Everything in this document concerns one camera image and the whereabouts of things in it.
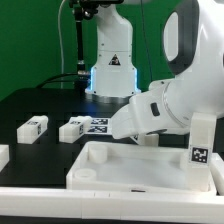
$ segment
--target table surface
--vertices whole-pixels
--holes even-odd
[[[75,90],[21,89],[0,102],[0,144],[9,145],[10,162],[0,172],[0,186],[66,188],[66,174],[88,141],[135,144],[130,138],[84,135],[73,144],[60,143],[59,127],[70,117],[110,118],[121,106],[86,100]],[[49,118],[48,130],[32,145],[17,144],[16,129],[35,115]],[[214,150],[222,151],[223,120],[217,123]],[[160,146],[187,148],[189,136],[161,135]],[[0,223],[83,223],[78,219],[0,217]],[[105,223],[85,220],[86,223]],[[107,223],[132,223],[107,221]]]

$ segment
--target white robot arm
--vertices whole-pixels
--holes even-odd
[[[86,97],[104,103],[127,103],[140,90],[137,69],[132,64],[131,23],[120,16],[115,4],[140,4],[150,0],[81,0],[86,19],[97,22],[97,62],[91,69]]]
[[[112,118],[113,137],[189,132],[194,112],[224,116],[224,1],[183,0],[167,20],[164,53],[174,79],[151,83]]]

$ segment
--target green backdrop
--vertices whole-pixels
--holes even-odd
[[[178,2],[180,0],[153,0],[144,5],[153,80],[172,76],[163,56],[161,30]],[[46,78],[60,74],[57,28],[60,3],[61,0],[0,1],[0,100],[17,89],[35,87]],[[134,28],[133,64],[138,69],[138,87],[144,91],[150,83],[150,69],[143,38],[141,7],[119,5],[117,8]],[[83,30],[85,61],[90,69],[96,61],[95,21],[85,21]],[[62,13],[62,34],[65,72],[75,72],[75,25],[67,5]]]

